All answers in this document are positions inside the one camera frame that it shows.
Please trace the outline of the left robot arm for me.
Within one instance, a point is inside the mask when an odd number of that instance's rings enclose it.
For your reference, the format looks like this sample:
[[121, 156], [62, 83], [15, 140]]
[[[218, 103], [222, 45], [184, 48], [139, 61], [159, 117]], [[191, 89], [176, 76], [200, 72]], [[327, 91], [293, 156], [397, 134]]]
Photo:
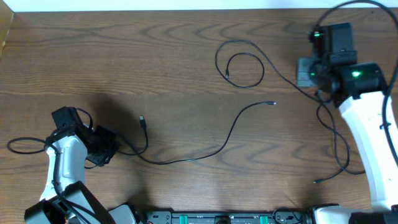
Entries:
[[119, 148], [116, 135], [102, 126], [58, 129], [47, 139], [49, 172], [39, 203], [25, 211], [26, 223], [139, 223], [130, 203], [107, 210], [85, 185], [85, 162], [107, 164]]

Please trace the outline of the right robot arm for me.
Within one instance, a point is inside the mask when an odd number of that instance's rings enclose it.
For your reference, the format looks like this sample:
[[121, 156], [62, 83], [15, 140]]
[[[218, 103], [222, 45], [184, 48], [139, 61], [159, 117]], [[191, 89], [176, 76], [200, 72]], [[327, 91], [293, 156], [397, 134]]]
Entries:
[[358, 63], [349, 23], [315, 26], [309, 74], [331, 96], [358, 147], [368, 178], [371, 209], [327, 205], [314, 223], [397, 223], [397, 125], [379, 65]]

